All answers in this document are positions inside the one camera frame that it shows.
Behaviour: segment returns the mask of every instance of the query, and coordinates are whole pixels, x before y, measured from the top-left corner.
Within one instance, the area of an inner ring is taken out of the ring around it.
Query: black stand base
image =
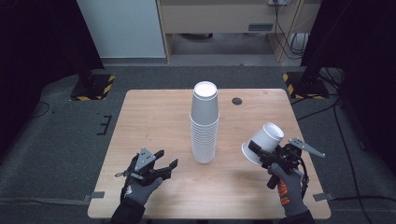
[[[92,87],[84,87],[79,80],[70,94],[72,101],[103,100],[113,84],[115,76],[112,75],[93,75],[95,80]]]
[[[329,92],[321,80],[316,80],[312,85],[305,85],[302,77],[303,72],[288,72],[283,75],[291,98],[329,98]]]

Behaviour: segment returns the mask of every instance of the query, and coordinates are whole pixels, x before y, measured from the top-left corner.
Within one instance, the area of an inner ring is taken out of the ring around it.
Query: gray glove
[[[157,189],[161,183],[163,182],[162,177],[158,177],[152,182],[152,184],[148,186],[140,186],[138,183],[133,182],[131,185],[128,185],[127,190],[125,191],[125,198],[130,198],[141,205],[145,205],[149,199],[150,194]]]
[[[280,178],[277,183],[277,192],[279,193],[280,203],[285,209],[286,217],[306,212],[308,209],[301,196],[301,177],[296,173],[287,175],[277,163],[273,163],[270,170]]]

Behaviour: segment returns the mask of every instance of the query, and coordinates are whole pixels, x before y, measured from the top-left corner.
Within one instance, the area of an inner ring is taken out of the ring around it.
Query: person's left hand
[[[128,188],[125,191],[125,198],[130,198],[141,205],[145,205],[149,199],[151,193],[157,189],[161,183],[163,182],[162,177],[158,177],[152,182],[152,184],[148,186],[140,186],[138,183],[133,182],[131,185],[128,185]]]

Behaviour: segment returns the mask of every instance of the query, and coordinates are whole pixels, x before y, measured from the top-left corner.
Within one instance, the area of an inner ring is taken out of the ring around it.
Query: white wall
[[[78,0],[101,58],[165,58],[156,0]]]

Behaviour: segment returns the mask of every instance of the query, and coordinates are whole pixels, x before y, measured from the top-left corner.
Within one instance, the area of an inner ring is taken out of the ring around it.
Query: light brown wooden surface
[[[164,149],[165,155],[156,161],[156,169],[178,159],[172,178],[150,196],[145,218],[284,216],[276,189],[266,187],[270,178],[267,171],[248,161],[241,146],[269,121],[285,133],[281,146],[289,138],[303,139],[287,94],[283,90],[219,90],[217,155],[208,164],[196,162],[191,153],[192,94],[193,90],[128,91],[95,188],[104,191],[105,198],[92,199],[90,217],[112,216],[124,183],[124,177],[114,174],[124,171],[141,147],[152,153]],[[241,98],[243,103],[234,105],[234,97]],[[331,211],[327,202],[315,202],[312,197],[321,193],[322,188],[310,156],[304,152],[303,158],[310,177],[304,203],[314,218],[328,218]]]

